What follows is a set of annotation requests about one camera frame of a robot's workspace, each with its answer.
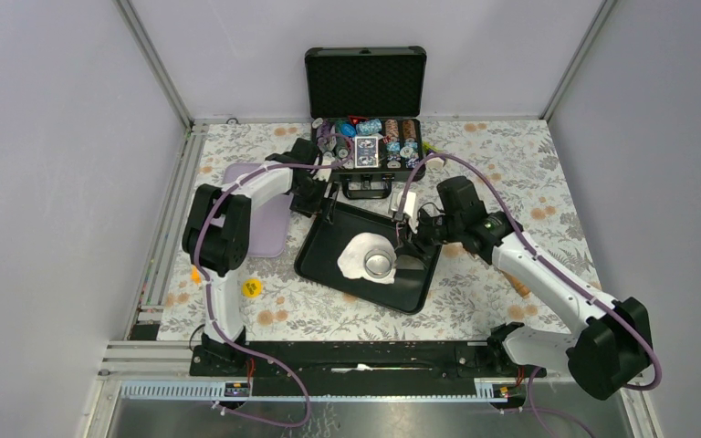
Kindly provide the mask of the metal dough scraper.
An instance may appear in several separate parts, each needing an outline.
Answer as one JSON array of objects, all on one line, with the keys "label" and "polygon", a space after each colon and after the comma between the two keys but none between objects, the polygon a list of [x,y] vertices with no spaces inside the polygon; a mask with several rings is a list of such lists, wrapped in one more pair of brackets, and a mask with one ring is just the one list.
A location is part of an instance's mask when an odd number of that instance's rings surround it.
[{"label": "metal dough scraper", "polygon": [[425,255],[416,246],[399,245],[394,249],[395,267],[401,270],[425,270]]}]

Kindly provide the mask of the black baking tray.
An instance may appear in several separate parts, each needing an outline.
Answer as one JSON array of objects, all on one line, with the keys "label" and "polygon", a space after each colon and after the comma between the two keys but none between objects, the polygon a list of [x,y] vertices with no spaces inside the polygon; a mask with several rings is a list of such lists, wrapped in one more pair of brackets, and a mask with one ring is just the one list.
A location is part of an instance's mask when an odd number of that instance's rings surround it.
[{"label": "black baking tray", "polygon": [[425,269],[398,270],[391,284],[374,283],[360,278],[350,279],[341,273],[338,259],[351,239],[367,232],[381,235],[391,244],[395,244],[394,223],[387,216],[346,203],[332,204],[326,199],[322,202],[322,207],[330,213],[330,217],[318,217],[313,222],[296,258],[296,273],[314,283],[375,305],[408,315],[420,312],[424,307],[442,247],[438,245],[425,251]]}]

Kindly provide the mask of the white dough disc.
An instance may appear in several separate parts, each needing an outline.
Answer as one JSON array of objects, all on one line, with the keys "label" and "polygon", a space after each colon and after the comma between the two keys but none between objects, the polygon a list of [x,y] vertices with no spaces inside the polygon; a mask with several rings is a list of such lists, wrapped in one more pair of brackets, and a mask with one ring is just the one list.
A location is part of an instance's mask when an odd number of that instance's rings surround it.
[{"label": "white dough disc", "polygon": [[396,273],[392,243],[373,233],[355,235],[337,260],[342,275],[348,279],[364,279],[372,283],[394,283]]}]

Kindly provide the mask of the wooden rolling pin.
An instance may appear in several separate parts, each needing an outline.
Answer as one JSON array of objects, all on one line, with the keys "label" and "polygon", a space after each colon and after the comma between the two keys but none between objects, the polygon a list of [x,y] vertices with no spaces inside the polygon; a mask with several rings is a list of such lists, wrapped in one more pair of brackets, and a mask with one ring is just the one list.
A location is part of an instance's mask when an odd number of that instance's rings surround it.
[{"label": "wooden rolling pin", "polygon": [[509,273],[503,271],[502,275],[508,281],[508,283],[513,287],[515,292],[523,299],[528,299],[531,295],[531,290],[523,282],[521,282],[516,277],[510,275]]}]

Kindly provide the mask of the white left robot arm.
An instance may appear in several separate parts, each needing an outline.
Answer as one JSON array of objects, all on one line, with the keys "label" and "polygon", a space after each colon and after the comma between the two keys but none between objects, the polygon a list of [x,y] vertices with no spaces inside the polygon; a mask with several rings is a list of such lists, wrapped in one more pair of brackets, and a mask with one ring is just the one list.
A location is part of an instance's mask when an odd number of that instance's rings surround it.
[{"label": "white left robot arm", "polygon": [[246,365],[238,268],[248,254],[252,214],[281,195],[292,196],[291,211],[316,214],[329,184],[319,173],[330,172],[333,164],[321,159],[314,142],[298,139],[290,150],[267,156],[232,182],[202,184],[195,191],[182,249],[206,287],[201,346],[223,374],[237,374]]}]

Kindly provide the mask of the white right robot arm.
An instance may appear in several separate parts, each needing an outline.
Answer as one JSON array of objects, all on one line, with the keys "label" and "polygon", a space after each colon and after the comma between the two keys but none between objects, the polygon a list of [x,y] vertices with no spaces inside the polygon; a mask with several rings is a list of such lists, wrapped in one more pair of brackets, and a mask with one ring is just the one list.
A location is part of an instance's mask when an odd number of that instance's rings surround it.
[{"label": "white right robot arm", "polygon": [[648,311],[633,297],[620,301],[553,260],[504,211],[489,212],[463,176],[437,186],[435,215],[417,207],[412,193],[390,203],[399,256],[422,265],[434,247],[459,243],[472,256],[516,280],[566,325],[550,332],[523,323],[493,328],[487,339],[488,367],[508,376],[520,366],[568,373],[591,397],[606,400],[648,367],[657,368]]}]

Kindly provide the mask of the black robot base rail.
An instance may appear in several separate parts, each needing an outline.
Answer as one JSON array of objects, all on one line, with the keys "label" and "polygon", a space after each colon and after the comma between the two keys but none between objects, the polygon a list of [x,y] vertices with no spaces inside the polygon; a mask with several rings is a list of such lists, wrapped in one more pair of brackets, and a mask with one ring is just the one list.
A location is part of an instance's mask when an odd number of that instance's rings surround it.
[{"label": "black robot base rail", "polygon": [[277,376],[284,362],[303,376],[310,372],[352,370],[426,371],[443,378],[527,377],[532,365],[517,365],[499,346],[484,341],[253,341],[244,347],[204,341],[193,348],[194,377]]}]

